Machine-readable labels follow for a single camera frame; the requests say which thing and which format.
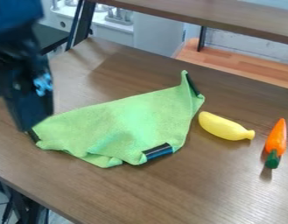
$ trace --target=table surface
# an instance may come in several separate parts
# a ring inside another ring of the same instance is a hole
[[[58,46],[65,44],[69,35],[67,31],[58,30],[42,24],[35,24],[33,31],[39,41],[42,54],[49,53]]]
[[[193,119],[176,154],[101,169],[40,150],[14,128],[0,99],[0,180],[75,223],[288,223],[288,151],[263,169],[265,138],[288,89],[97,39],[51,63],[57,113],[173,87],[186,69],[206,96],[202,110],[256,131],[253,141],[208,134]]]
[[[238,0],[91,0],[288,44],[288,10]]]

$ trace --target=cloth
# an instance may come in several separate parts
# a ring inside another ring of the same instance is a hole
[[[78,108],[33,128],[43,150],[65,151],[106,168],[176,152],[205,98],[187,71],[177,87]]]

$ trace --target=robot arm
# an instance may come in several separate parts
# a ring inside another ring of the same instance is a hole
[[[0,95],[21,131],[53,113],[50,68],[32,32],[42,15],[40,0],[0,0]]]

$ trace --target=banana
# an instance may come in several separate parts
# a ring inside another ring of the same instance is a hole
[[[254,139],[255,131],[246,130],[242,125],[206,111],[199,114],[200,126],[209,133],[230,141]]]

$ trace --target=floor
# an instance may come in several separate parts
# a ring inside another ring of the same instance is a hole
[[[8,198],[3,193],[0,192],[0,223],[2,222],[2,216],[4,214],[4,209],[6,207],[7,202],[8,202]],[[17,221],[18,219],[16,215],[12,213],[7,224],[16,224]],[[58,214],[50,211],[49,224],[73,224],[73,223],[59,216]]]
[[[198,41],[197,38],[188,40],[173,57],[196,65],[211,67],[288,88],[288,65],[206,46],[197,52]]]

